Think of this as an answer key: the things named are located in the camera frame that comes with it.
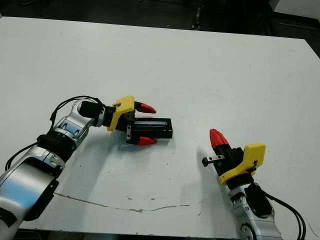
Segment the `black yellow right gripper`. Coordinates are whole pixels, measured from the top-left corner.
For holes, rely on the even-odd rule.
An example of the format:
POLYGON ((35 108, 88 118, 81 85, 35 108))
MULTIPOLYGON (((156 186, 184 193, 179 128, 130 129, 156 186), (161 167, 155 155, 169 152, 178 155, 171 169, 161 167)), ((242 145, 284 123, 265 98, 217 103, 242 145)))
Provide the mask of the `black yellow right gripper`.
POLYGON ((247 144, 244 149, 232 148, 224 135, 215 128, 210 129, 209 139, 215 153, 213 157, 204 157, 204 167, 212 164, 221 185, 239 187, 254 182, 253 175, 263 162, 266 145, 247 144))

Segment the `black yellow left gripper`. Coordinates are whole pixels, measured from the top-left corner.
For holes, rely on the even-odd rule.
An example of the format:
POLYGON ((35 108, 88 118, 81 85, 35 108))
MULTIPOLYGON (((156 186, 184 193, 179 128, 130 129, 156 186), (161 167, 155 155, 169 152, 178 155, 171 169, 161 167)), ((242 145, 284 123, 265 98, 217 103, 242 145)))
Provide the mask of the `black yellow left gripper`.
POLYGON ((156 114, 157 111, 150 105, 135 101, 133 95, 119 98, 112 106, 110 123, 107 123, 107 131, 125 132, 126 143, 134 145, 153 145, 157 140, 151 137, 132 136, 135 123, 135 111, 140 113, 156 114))

